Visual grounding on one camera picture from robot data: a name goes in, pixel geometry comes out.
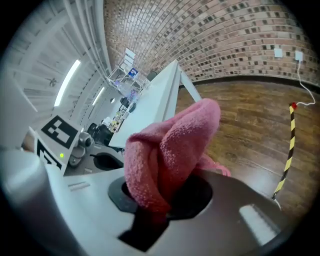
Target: wall socket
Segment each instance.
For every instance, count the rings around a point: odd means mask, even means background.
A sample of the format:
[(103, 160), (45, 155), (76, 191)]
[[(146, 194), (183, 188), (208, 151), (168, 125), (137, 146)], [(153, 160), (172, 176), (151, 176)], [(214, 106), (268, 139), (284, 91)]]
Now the wall socket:
[(282, 49), (281, 48), (274, 48), (274, 57), (276, 58), (282, 58)]
[(295, 51), (295, 60), (302, 62), (304, 60), (304, 54), (301, 51)]

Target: electrical cord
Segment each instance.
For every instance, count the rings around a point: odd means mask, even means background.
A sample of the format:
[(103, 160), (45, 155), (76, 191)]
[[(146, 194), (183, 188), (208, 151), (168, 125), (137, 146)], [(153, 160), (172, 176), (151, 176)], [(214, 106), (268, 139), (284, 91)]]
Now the electrical cord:
[(298, 102), (297, 105), (299, 105), (299, 104), (302, 104), (302, 105), (305, 105), (305, 106), (314, 105), (314, 104), (316, 104), (316, 100), (315, 100), (314, 96), (312, 95), (311, 91), (301, 83), (301, 77), (300, 77), (300, 74), (299, 74), (300, 65), (301, 65), (301, 61), (299, 60), (297, 74), (298, 74), (298, 77), (299, 77), (300, 85), (309, 92), (309, 94), (311, 95), (311, 97), (313, 99), (313, 102), (310, 102), (310, 103)]
[(279, 209), (280, 209), (280, 211), (281, 211), (281, 206), (280, 206), (280, 203), (277, 201), (277, 199), (273, 199), (273, 201), (276, 202), (276, 204), (278, 205), (278, 207), (279, 207)]

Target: caution tape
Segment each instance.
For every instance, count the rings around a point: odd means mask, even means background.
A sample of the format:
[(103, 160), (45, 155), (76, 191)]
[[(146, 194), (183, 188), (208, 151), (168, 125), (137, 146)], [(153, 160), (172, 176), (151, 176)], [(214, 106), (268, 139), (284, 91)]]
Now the caution tape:
[(282, 189), (285, 181), (286, 181), (286, 177), (291, 165), (291, 161), (292, 161), (292, 156), (294, 154), (294, 147), (295, 147), (295, 113), (294, 113), (294, 109), (297, 107), (297, 105), (295, 103), (291, 103), (289, 105), (289, 109), (290, 109), (290, 117), (291, 117), (291, 138), (290, 138), (290, 150), (289, 150), (289, 154), (288, 154), (288, 159), (286, 161), (285, 164), (285, 168), (281, 177), (280, 182), (278, 183), (278, 186), (276, 187), (272, 199), (276, 199), (276, 195), (277, 193)]

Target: white table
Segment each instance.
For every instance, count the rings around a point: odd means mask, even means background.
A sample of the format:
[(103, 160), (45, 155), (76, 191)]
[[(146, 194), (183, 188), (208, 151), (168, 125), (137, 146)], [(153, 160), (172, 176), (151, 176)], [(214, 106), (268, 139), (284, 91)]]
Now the white table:
[(119, 131), (113, 135), (109, 146), (124, 148), (130, 135), (139, 133), (152, 123), (173, 117), (180, 83), (185, 86), (194, 101), (201, 100), (191, 80), (181, 69), (178, 61), (174, 60), (151, 81), (151, 85), (137, 102), (135, 110), (128, 115)]

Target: fluorescent light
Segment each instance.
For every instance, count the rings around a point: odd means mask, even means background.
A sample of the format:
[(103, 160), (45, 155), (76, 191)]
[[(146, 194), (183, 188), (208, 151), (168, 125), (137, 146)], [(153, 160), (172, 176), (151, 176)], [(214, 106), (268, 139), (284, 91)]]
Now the fluorescent light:
[(65, 77), (65, 79), (63, 80), (62, 85), (61, 85), (61, 87), (60, 87), (60, 90), (59, 90), (59, 92), (58, 92), (58, 95), (57, 95), (57, 97), (56, 97), (56, 99), (55, 99), (55, 102), (54, 102), (54, 106), (55, 106), (55, 107), (57, 107), (57, 106), (60, 105), (62, 96), (63, 96), (64, 93), (65, 93), (65, 90), (66, 90), (66, 88), (67, 88), (67, 85), (68, 85), (71, 77), (72, 77), (73, 74), (75, 73), (76, 69), (77, 69), (78, 66), (80, 65), (80, 63), (81, 63), (81, 62), (80, 62), (79, 60), (76, 60), (76, 61), (73, 63), (72, 67), (70, 68), (68, 74), (66, 74), (66, 77)]
[(100, 95), (102, 94), (102, 92), (105, 90), (104, 87), (101, 88), (100, 92), (98, 93), (97, 97), (95, 98), (94, 102), (92, 103), (92, 106), (94, 106), (97, 102), (97, 100), (99, 99)]

